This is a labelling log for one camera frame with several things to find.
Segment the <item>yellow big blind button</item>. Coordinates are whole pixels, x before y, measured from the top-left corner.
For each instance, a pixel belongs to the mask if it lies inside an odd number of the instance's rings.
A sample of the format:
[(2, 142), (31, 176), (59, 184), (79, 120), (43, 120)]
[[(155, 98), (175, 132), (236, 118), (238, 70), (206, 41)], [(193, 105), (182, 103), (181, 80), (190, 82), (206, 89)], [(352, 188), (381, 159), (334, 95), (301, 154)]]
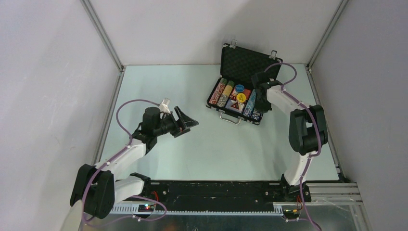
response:
[(246, 102), (246, 95), (244, 93), (239, 93), (236, 96), (236, 100), (240, 103), (245, 103)]

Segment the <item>black poker set case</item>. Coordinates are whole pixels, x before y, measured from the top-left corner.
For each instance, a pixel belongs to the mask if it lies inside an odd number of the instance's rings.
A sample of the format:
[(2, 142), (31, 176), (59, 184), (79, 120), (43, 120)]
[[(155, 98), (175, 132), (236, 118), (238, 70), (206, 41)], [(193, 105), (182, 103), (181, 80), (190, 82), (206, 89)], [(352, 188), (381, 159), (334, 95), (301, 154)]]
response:
[[(245, 87), (245, 89), (251, 90), (252, 92), (254, 90), (254, 86), (252, 84), (251, 77), (255, 73), (264, 72), (264, 70), (271, 64), (280, 63), (282, 61), (283, 60), (281, 58), (277, 57), (276, 50), (272, 50), (270, 54), (265, 54), (247, 48), (239, 47), (236, 45), (236, 40), (232, 40), (230, 43), (223, 44), (221, 51), (219, 77), (206, 100), (206, 107), (219, 112), (220, 118), (227, 122), (239, 124), (242, 121), (246, 121), (255, 125), (259, 125), (262, 118), (259, 121), (255, 121), (251, 119), (251, 117), (244, 116), (242, 113), (239, 114), (237, 112), (228, 110), (225, 108), (225, 106), (218, 107), (217, 104), (210, 104), (210, 97), (221, 78), (225, 78), (227, 81), (234, 81), (235, 86), (241, 84)], [(280, 66), (273, 66), (266, 72), (266, 74), (270, 78), (276, 79), (279, 70)]]

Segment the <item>blue playing card deck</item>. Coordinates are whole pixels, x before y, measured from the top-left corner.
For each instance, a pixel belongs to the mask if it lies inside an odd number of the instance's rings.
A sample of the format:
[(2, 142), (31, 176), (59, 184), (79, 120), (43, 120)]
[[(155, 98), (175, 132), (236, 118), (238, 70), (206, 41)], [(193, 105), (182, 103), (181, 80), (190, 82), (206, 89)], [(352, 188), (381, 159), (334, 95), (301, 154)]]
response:
[(231, 99), (227, 101), (226, 106), (225, 106), (226, 109), (237, 112), (239, 114), (242, 113), (244, 107), (245, 107), (244, 103), (241, 103), (235, 100), (231, 100)]

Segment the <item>all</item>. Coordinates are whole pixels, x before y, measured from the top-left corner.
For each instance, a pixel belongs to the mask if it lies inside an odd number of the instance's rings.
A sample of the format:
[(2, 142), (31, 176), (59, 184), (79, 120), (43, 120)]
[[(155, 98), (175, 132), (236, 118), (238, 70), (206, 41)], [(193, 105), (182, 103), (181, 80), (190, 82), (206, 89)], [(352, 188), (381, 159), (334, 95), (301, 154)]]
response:
[(234, 100), (228, 100), (227, 108), (238, 113), (242, 111), (240, 103)]

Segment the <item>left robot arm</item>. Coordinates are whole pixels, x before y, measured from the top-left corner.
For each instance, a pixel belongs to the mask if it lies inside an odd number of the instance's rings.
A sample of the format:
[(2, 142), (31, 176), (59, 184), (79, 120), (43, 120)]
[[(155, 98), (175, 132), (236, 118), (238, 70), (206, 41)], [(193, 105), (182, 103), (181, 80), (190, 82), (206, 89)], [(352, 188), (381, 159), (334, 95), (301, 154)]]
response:
[(136, 196), (144, 201), (151, 197), (152, 187), (142, 177), (131, 174), (122, 178), (121, 175), (153, 149), (159, 136), (170, 134), (177, 138), (199, 125), (198, 121), (187, 116), (179, 107), (171, 111), (169, 103), (168, 98), (161, 103), (153, 102), (151, 107), (144, 110), (142, 121), (133, 133), (117, 120), (120, 128), (128, 135), (128, 142), (111, 157), (79, 168), (70, 206), (80, 202), (84, 214), (103, 219), (115, 204), (125, 199)]

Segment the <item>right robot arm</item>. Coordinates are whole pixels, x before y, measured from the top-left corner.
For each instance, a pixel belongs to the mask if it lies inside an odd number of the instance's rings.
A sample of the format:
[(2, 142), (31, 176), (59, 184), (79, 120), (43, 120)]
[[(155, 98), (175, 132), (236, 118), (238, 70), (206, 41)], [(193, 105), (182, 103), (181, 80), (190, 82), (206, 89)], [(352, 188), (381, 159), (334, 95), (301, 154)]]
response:
[(282, 175), (280, 196), (292, 201), (313, 157), (328, 141), (323, 108), (293, 97), (276, 80), (277, 71), (222, 73), (223, 88), (212, 92), (207, 105), (254, 127), (233, 128), (231, 120), (216, 120), (189, 106), (199, 126), (178, 142), (183, 179), (270, 180)]

